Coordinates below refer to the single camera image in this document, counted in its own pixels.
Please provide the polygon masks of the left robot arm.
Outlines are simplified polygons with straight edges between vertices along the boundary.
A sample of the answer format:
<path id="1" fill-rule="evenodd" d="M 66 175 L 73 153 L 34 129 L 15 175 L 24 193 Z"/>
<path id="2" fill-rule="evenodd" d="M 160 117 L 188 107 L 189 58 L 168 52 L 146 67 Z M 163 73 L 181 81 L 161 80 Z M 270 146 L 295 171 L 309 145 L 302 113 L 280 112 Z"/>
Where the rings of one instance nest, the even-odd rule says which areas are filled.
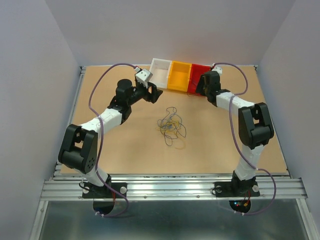
<path id="1" fill-rule="evenodd" d="M 132 105 L 143 99 L 156 103 L 163 91 L 151 82 L 144 84 L 135 80 L 121 79 L 117 83 L 115 96 L 109 106 L 92 120 L 81 125 L 70 124 L 64 133 L 58 161 L 70 169 L 77 170 L 100 197 L 108 196 L 112 188 L 111 176 L 98 167 L 104 135 L 123 124 L 132 113 Z"/>

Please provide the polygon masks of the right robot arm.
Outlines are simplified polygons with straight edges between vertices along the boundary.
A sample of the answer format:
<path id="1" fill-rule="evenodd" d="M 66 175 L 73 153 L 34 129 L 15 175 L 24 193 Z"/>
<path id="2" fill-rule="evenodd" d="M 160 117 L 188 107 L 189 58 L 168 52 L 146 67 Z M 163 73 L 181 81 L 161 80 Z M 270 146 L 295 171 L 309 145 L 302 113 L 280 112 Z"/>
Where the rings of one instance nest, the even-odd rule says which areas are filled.
<path id="1" fill-rule="evenodd" d="M 262 151 L 275 134 L 267 104 L 249 102 L 222 89 L 217 71 L 202 74 L 195 92 L 205 96 L 215 107 L 227 110 L 230 118 L 236 116 L 238 119 L 238 131 L 232 131 L 231 134 L 233 137 L 239 136 L 242 143 L 242 147 L 236 147 L 240 160 L 231 180 L 216 181 L 212 194 L 218 198 L 243 197 L 248 194 L 260 196 L 256 181 L 257 166 Z"/>

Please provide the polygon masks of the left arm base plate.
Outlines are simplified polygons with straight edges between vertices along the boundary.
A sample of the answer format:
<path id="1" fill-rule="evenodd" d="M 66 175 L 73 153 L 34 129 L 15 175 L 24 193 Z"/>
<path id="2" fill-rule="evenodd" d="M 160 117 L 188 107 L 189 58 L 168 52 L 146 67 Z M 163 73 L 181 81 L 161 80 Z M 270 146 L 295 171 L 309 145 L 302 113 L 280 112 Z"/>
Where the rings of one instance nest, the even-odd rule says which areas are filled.
<path id="1" fill-rule="evenodd" d="M 83 199 L 111 199 L 113 192 L 106 186 L 95 186 L 89 182 L 80 182 L 79 187 L 82 189 Z M 126 182 L 112 182 L 111 187 L 120 192 L 121 188 L 127 188 Z"/>

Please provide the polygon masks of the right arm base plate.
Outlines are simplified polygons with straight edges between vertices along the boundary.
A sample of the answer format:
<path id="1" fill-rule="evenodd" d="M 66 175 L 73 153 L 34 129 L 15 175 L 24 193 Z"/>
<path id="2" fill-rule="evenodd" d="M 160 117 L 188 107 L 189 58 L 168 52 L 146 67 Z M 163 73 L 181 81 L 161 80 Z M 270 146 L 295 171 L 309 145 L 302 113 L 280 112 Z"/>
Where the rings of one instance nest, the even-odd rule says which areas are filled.
<path id="1" fill-rule="evenodd" d="M 216 181 L 211 193 L 217 198 L 259 197 L 260 191 L 256 181 L 249 183 L 232 183 L 231 181 Z"/>

